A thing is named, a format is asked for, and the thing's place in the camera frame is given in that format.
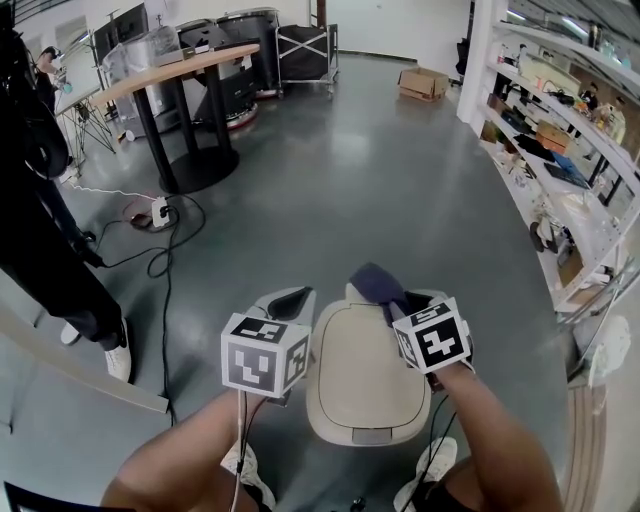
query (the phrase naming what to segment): electrical outlet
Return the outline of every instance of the electrical outlet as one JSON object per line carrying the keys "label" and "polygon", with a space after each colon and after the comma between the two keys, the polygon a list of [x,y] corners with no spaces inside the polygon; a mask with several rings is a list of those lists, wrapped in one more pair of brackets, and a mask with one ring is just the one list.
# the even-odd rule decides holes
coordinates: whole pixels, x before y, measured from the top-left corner
{"label": "electrical outlet", "polygon": [[159,197],[151,203],[151,216],[153,217],[153,225],[156,228],[161,228],[169,223],[169,213],[165,212],[163,215],[161,212],[161,210],[166,207],[167,200],[164,197]]}

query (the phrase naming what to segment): black cable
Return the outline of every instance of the black cable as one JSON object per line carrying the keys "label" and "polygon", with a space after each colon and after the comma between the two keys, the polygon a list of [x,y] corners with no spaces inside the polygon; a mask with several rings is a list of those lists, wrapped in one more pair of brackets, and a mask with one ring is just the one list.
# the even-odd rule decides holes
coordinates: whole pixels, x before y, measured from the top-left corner
{"label": "black cable", "polygon": [[[125,258],[117,263],[114,263],[112,265],[105,265],[106,268],[115,268],[120,265],[123,265],[124,263],[132,261],[136,258],[144,256],[145,254],[148,254],[153,251],[157,251],[157,254],[155,254],[147,264],[147,276],[149,276],[149,278],[151,279],[158,279],[165,275],[167,276],[167,293],[165,295],[164,305],[162,308],[162,373],[163,373],[163,388],[164,388],[162,394],[168,401],[167,409],[169,411],[169,414],[171,415],[171,426],[174,426],[178,421],[176,416],[176,411],[173,406],[173,400],[171,399],[171,395],[169,392],[169,364],[167,360],[167,343],[168,343],[167,313],[169,311],[169,303],[171,302],[171,295],[173,292],[173,283],[171,279],[171,270],[173,268],[173,251],[178,247],[183,246],[184,244],[189,242],[191,239],[193,239],[198,233],[200,233],[200,231],[204,229],[204,226],[207,223],[207,215],[204,209],[198,204],[198,202],[195,199],[189,196],[171,196],[168,199],[171,199],[173,197],[183,197],[185,199],[188,199],[198,208],[198,210],[200,210],[202,221],[200,225],[195,229],[195,231],[193,231],[193,233],[191,233],[184,239],[180,240],[179,242],[176,242],[176,238],[178,236],[179,227],[180,227],[180,212],[174,206],[167,206],[166,212],[167,213],[173,212],[176,217],[176,221],[170,226],[167,226],[166,228],[166,229],[171,229],[171,235],[169,236],[169,242],[167,243],[166,247],[150,247],[149,249],[145,249],[144,251],[141,251],[138,254],[134,254],[133,256],[129,256],[128,258]],[[117,224],[120,222],[125,222],[125,221],[114,220],[114,221],[108,222],[104,226],[104,228],[102,229],[102,234],[100,235],[100,239],[96,247],[96,252],[97,252],[97,249],[100,247],[100,244],[102,243],[102,239],[105,235],[107,228],[113,224]],[[165,231],[165,230],[161,229],[159,231],[155,231],[155,233],[158,233],[161,231]],[[160,268],[158,271],[154,272],[153,267],[161,257],[166,258],[165,266]]]}
{"label": "black cable", "polygon": [[264,309],[262,306],[256,306],[259,310],[261,310],[265,315],[267,315],[267,320],[273,320],[273,318],[271,318],[271,315],[269,314],[269,312]]}
{"label": "black cable", "polygon": [[102,239],[104,238],[104,235],[107,232],[107,229],[109,228],[109,226],[112,226],[113,224],[119,224],[121,222],[124,222],[124,220],[112,220],[110,222],[107,222],[104,225],[104,227],[102,228],[102,233],[100,233],[100,238],[98,239],[98,242],[96,243],[96,253],[100,249],[100,244],[102,243]]}
{"label": "black cable", "polygon": [[243,463],[244,463],[244,456],[247,453],[247,445],[249,444],[249,431],[251,430],[251,425],[253,425],[253,419],[256,417],[256,413],[260,410],[260,407],[262,407],[266,401],[267,401],[266,397],[260,401],[260,403],[254,409],[253,414],[251,415],[249,424],[246,425],[245,435],[244,435],[244,445],[242,446]]}
{"label": "black cable", "polygon": [[413,501],[414,496],[416,495],[416,493],[418,492],[418,489],[420,488],[420,484],[424,480],[424,477],[426,476],[427,471],[429,471],[429,467],[431,467],[431,463],[435,459],[435,456],[438,454],[438,450],[440,450],[440,447],[442,446],[442,443],[444,442],[445,437],[447,437],[447,434],[449,433],[449,430],[451,429],[451,425],[453,425],[453,420],[455,420],[455,418],[457,416],[457,413],[454,413],[453,416],[451,417],[451,421],[449,421],[449,425],[447,425],[447,428],[445,429],[444,434],[442,435],[442,439],[440,440],[440,444],[438,444],[438,447],[436,448],[436,451],[435,451],[435,453],[433,453],[433,456],[432,456],[432,454],[431,454],[431,444],[433,443],[433,428],[434,428],[435,423],[436,423],[436,417],[438,416],[438,412],[442,408],[442,405],[448,399],[449,399],[449,395],[445,396],[442,399],[442,401],[438,404],[438,407],[436,407],[436,410],[433,413],[433,417],[431,418],[431,427],[429,428],[429,456],[427,458],[427,465],[425,466],[425,468],[422,471],[422,473],[420,473],[419,478],[418,478],[418,483],[416,484],[416,488],[413,490],[413,492],[411,493],[411,496],[409,496],[409,499],[404,504],[402,509],[400,509],[400,512],[405,512],[407,510],[407,507],[409,506],[409,504]]}
{"label": "black cable", "polygon": [[[231,505],[229,505],[229,512],[234,512],[233,509],[233,500],[234,498],[236,498],[236,493],[235,493],[235,489],[236,486],[238,485],[238,479],[241,478],[242,476],[242,469],[244,468],[244,455],[245,455],[245,448],[246,448],[246,438],[247,438],[247,434],[248,434],[248,428],[247,428],[247,393],[245,393],[244,391],[238,391],[238,393],[242,393],[242,398],[243,398],[243,415],[242,415],[242,430],[240,431],[240,439],[238,439],[238,446],[239,446],[239,453],[238,453],[238,461],[236,462],[236,477],[235,480],[233,482],[233,496],[231,498]],[[251,421],[253,421],[253,417],[255,416],[256,411],[253,411],[253,415],[251,416]]]}

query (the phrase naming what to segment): gray floor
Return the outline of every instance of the gray floor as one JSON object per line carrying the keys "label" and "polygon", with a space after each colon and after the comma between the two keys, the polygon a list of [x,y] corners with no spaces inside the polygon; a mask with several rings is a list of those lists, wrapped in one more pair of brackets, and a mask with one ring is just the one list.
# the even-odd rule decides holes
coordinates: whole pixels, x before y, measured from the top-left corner
{"label": "gray floor", "polygon": [[[559,476],[566,459],[567,408],[562,356],[554,345],[549,294],[528,233],[487,154],[447,100],[398,99],[401,65],[344,58],[333,102],[299,91],[263,103],[257,123],[238,134],[238,170],[194,194],[205,230],[176,253],[169,311],[169,362],[178,415],[222,391],[219,333],[232,312],[289,286],[318,291],[318,308],[340,299],[350,274],[375,261],[412,288],[457,298],[476,342],[476,366],[507,407],[538,434]],[[210,139],[201,134],[201,140]],[[179,133],[164,137],[170,158],[184,152]],[[81,184],[159,193],[144,140],[113,157],[91,146]],[[65,190],[85,227],[100,231],[128,198]],[[141,200],[127,213],[144,211]],[[197,222],[188,209],[187,226]],[[112,227],[101,254],[109,262],[165,243],[164,235]],[[137,384],[158,393],[164,280],[150,280],[144,258],[98,272],[134,328]],[[2,295],[22,308],[11,284]],[[33,314],[22,308],[23,315]],[[55,343],[62,322],[41,330]],[[70,348],[103,370],[98,347]],[[45,495],[96,503],[118,466],[167,428],[158,414],[85,389],[0,345],[0,418],[10,392],[20,402],[13,436],[0,435],[0,480]],[[450,410],[439,418],[442,428]],[[454,434],[468,453],[460,428]],[[265,408],[251,443],[278,510],[346,511],[358,496],[388,509],[413,476],[425,429],[392,448],[329,445],[306,419],[304,386],[286,410]]]}

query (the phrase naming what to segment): white shoe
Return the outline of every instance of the white shoe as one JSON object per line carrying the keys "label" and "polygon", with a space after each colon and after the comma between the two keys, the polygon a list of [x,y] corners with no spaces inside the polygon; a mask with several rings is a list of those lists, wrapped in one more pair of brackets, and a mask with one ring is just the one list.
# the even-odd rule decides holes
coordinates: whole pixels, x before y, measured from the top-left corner
{"label": "white shoe", "polygon": [[[429,470],[422,481],[437,482],[441,480],[442,477],[455,465],[457,454],[458,443],[456,443],[456,440],[452,437],[445,437],[444,439],[439,437],[433,441],[431,443],[431,457],[433,462],[431,462],[431,466],[429,466]],[[402,507],[404,507],[407,501],[409,501],[413,492],[416,490],[416,487],[418,487],[418,480],[420,479],[420,475],[424,471],[424,468],[427,466],[428,458],[429,448],[422,452],[422,455],[420,455],[420,458],[418,459],[415,478],[410,482],[407,482],[393,499],[393,508],[396,512],[400,512],[400,510],[402,510]],[[416,512],[413,503],[409,503],[409,506],[406,508],[406,512]]]}
{"label": "white shoe", "polygon": [[76,331],[76,328],[67,322],[60,334],[60,341],[65,345],[72,345],[80,339],[80,333]]}
{"label": "white shoe", "polygon": [[[240,458],[240,443],[236,442],[233,445],[229,453],[225,455],[220,465],[229,471],[232,475],[236,474],[238,467],[238,459]],[[271,492],[271,489],[267,487],[260,476],[258,475],[258,459],[256,454],[251,449],[251,446],[247,444],[247,451],[244,454],[244,465],[242,466],[242,475],[240,475],[240,482],[245,485],[252,485],[257,487],[262,492],[262,503],[269,509],[273,510],[276,506],[276,498]]]}
{"label": "white shoe", "polygon": [[107,371],[109,375],[120,379],[123,382],[129,382],[131,378],[131,344],[129,343],[129,331],[127,327],[127,320],[122,319],[122,336],[124,347],[119,346],[105,352],[104,355],[107,358]]}

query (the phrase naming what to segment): white wall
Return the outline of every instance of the white wall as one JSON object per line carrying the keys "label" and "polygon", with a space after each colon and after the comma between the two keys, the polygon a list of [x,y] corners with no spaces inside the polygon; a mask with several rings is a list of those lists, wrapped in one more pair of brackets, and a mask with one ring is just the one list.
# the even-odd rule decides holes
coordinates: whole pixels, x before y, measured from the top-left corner
{"label": "white wall", "polygon": [[[75,0],[84,3],[87,25],[95,30],[108,22],[107,14],[115,9],[120,13],[142,3],[142,0]],[[163,20],[165,25],[179,25],[198,18],[217,18],[227,11],[268,4],[280,10],[283,24],[297,23],[308,25],[309,7],[307,0],[166,0],[169,16]]]}
{"label": "white wall", "polygon": [[84,46],[65,57],[61,65],[67,67],[67,81],[73,85],[71,94],[63,94],[61,104],[72,103],[76,98],[100,86],[89,47]]}
{"label": "white wall", "polygon": [[[73,0],[20,23],[16,28],[23,32],[25,40],[42,36],[43,48],[56,45],[55,29],[83,14],[87,27],[95,30],[109,19],[107,15],[116,9],[120,14],[142,3],[143,0]],[[308,25],[308,0],[269,0],[264,2],[280,10],[283,24]],[[169,17],[166,25],[178,25],[197,18],[215,18],[227,11],[263,5],[260,0],[167,0]]]}
{"label": "white wall", "polygon": [[327,0],[340,47],[418,59],[458,77],[456,44],[467,36],[470,0]]}

